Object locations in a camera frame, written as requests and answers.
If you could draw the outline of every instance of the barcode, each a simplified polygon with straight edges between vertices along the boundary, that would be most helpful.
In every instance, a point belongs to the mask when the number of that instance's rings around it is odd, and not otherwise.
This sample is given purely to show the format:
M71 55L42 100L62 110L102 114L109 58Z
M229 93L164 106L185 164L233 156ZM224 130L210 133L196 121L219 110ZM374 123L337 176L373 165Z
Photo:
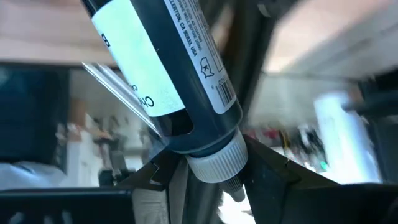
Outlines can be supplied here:
M223 106L226 106L234 98L234 91L229 80L225 80L224 83L216 86L218 96L220 96Z

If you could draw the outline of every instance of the ceiling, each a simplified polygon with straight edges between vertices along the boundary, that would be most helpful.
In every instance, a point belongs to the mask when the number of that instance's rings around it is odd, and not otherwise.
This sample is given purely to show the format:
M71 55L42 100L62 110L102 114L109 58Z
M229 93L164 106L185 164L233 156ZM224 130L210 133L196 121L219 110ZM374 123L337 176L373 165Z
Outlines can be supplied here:
M397 1L302 1L277 25L249 124L315 122L317 96L396 66L397 11Z

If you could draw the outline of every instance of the white object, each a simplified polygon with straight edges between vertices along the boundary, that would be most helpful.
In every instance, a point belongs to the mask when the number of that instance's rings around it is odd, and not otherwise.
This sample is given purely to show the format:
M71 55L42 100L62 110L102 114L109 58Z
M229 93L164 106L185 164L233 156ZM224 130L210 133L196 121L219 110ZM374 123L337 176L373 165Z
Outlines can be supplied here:
M357 113L342 109L351 102L346 92L328 93L314 102L332 179L341 184L381 183L364 123Z
M195 176L206 183L226 181L243 169L248 151L242 133L237 130L232 140L220 151L201 158L186 156Z
M249 199L244 189L245 199L235 202L226 192L223 192L222 205L218 207L218 216L225 224L255 224L254 217L246 212L251 211Z
M65 178L55 166L36 162L0 163L0 190L53 188Z
M139 170L144 166L141 156L126 156L124 157L124 160L126 161L126 167L128 170Z

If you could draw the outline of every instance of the wooden surface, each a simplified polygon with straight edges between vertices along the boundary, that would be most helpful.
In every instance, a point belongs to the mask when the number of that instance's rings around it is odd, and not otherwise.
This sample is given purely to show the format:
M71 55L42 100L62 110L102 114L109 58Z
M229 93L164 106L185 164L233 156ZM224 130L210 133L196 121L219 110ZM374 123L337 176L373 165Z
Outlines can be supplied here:
M114 61L79 0L0 0L0 61Z

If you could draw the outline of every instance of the white label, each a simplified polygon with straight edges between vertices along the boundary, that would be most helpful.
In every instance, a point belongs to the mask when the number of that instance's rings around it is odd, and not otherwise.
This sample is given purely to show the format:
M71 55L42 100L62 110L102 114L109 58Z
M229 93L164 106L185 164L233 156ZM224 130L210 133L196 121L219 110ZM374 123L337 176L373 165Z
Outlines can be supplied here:
M197 0L164 1L214 110L225 113L236 94Z
M130 0L110 1L92 21L149 116L185 108Z

